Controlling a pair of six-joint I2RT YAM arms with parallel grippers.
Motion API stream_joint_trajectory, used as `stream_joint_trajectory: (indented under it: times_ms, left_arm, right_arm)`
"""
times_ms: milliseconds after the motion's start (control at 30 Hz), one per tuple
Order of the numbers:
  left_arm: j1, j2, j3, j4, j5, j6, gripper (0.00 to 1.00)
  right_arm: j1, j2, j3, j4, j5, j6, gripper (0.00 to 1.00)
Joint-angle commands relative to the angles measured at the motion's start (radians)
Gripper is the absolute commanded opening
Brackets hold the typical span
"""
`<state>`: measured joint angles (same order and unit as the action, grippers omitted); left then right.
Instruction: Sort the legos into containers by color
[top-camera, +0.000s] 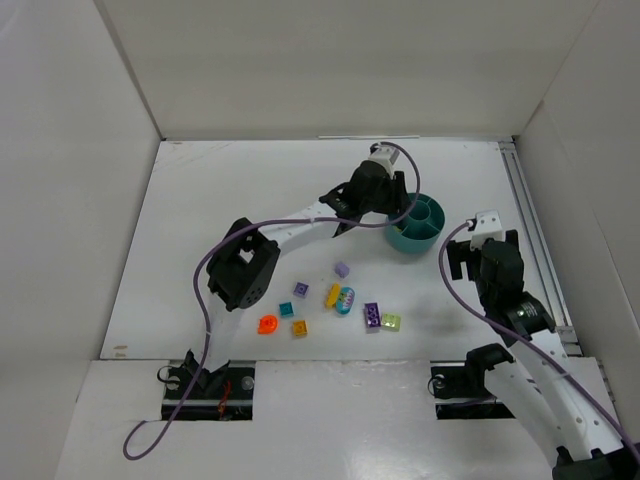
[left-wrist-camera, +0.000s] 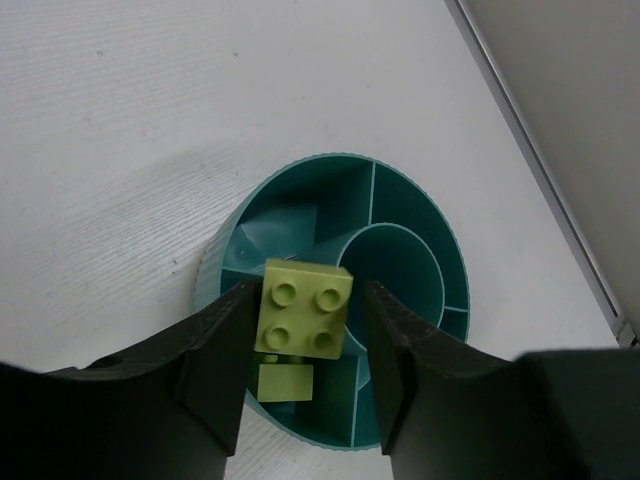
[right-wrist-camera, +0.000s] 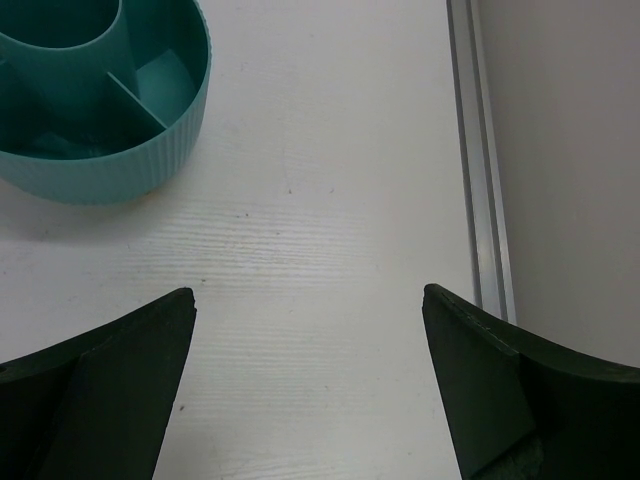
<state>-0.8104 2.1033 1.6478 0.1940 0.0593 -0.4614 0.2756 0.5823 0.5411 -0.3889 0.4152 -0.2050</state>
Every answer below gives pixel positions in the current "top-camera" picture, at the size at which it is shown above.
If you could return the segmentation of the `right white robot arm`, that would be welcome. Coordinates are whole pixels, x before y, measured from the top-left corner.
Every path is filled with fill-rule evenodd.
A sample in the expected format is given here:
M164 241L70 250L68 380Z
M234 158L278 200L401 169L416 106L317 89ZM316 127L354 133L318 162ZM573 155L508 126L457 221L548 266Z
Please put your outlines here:
M472 379L500 400L542 451L555 479L636 479L639 445L576 379L544 305L524 287L515 230L485 233L471 220L448 235L438 266L446 286L468 277L481 308L464 308L500 336L468 353Z

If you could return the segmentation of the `dark purple lego brick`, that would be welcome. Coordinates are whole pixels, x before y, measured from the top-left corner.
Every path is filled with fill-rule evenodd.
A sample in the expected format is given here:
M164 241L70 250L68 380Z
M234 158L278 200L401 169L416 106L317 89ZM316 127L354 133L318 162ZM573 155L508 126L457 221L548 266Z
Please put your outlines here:
M381 314L376 302L365 303L363 307L366 331L377 332L381 328Z

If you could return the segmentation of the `teal oval decorated lego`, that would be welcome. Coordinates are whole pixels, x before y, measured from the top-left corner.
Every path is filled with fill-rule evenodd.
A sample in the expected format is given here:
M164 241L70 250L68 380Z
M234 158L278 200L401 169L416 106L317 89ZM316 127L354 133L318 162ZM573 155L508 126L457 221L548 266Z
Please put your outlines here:
M351 287L343 287L337 297L335 310L340 315L350 313L355 301L355 291Z

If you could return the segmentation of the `lilac square lego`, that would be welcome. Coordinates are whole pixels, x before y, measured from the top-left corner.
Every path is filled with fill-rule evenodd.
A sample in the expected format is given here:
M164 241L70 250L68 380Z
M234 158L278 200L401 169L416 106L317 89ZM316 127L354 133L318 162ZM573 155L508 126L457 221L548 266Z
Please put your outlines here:
M306 298L309 293L309 285L303 282L297 282L295 284L293 295L298 298Z

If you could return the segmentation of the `light purple small lego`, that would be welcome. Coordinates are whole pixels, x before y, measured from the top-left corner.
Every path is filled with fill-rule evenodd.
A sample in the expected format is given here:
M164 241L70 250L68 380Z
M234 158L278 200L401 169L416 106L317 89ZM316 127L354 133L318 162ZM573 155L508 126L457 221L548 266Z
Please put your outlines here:
M345 279L350 273L350 268L345 263L338 262L334 265L334 272L339 278Z

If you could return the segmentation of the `lime green lego brick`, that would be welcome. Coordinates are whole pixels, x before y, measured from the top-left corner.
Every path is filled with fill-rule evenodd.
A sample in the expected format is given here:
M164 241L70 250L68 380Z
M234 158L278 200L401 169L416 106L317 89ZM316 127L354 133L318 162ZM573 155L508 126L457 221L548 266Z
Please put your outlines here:
M402 317L397 314L384 313L381 317L381 327L398 332L401 328Z

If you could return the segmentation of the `yellow long lego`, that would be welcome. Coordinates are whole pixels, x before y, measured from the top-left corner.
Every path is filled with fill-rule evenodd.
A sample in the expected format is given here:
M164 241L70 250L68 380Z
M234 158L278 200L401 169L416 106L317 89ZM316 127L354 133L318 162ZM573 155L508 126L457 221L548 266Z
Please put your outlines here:
M325 299L325 307L326 308L330 309L330 308L334 308L335 307L335 305L336 305L336 303L338 301L340 292L341 292L341 285L340 284L334 283L334 284L331 285L331 287L328 290L326 299Z

